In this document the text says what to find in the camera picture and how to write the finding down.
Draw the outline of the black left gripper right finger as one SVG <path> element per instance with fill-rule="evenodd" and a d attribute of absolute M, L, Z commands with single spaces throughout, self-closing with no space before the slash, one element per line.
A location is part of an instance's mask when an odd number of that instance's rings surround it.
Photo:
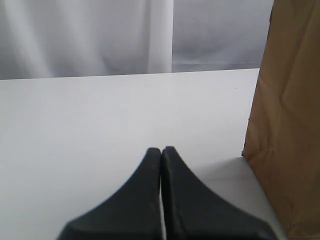
<path fill-rule="evenodd" d="M 265 221 L 211 191 L 173 146 L 161 154 L 161 196 L 168 240 L 275 240 Z"/>

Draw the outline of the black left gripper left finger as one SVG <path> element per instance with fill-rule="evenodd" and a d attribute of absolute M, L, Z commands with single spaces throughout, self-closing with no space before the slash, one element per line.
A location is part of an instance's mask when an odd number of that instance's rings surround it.
<path fill-rule="evenodd" d="M 60 240 L 161 240 L 161 151 L 148 148 L 141 163 L 106 201 L 69 221 Z"/>

